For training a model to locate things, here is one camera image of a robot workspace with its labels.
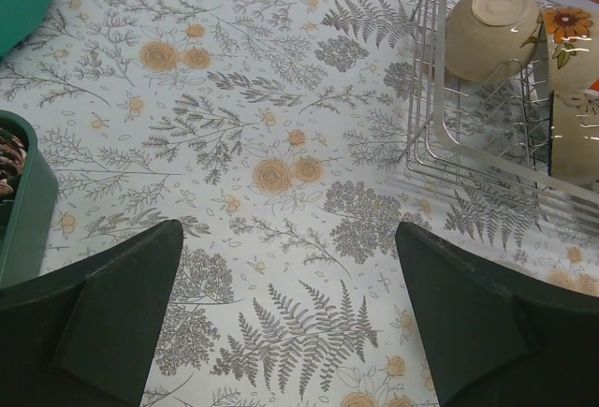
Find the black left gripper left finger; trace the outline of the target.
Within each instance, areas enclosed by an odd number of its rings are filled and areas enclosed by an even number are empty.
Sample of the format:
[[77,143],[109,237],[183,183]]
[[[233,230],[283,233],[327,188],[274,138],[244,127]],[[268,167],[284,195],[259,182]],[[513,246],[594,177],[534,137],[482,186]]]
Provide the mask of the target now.
[[182,249],[166,220],[2,289],[2,405],[140,405]]

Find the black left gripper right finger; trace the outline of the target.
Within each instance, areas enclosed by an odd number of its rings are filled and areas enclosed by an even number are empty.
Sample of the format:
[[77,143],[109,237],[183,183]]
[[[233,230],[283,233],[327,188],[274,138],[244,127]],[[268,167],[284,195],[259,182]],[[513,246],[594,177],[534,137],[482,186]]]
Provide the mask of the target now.
[[442,406],[595,406],[598,299],[413,223],[395,241]]

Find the beige bowl orange flower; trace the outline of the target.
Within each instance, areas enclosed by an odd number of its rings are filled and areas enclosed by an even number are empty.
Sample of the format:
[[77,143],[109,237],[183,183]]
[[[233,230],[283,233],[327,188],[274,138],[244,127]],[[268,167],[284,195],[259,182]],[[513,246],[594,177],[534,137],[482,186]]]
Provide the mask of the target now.
[[542,20],[552,92],[590,90],[598,80],[598,12],[581,7],[547,7]]

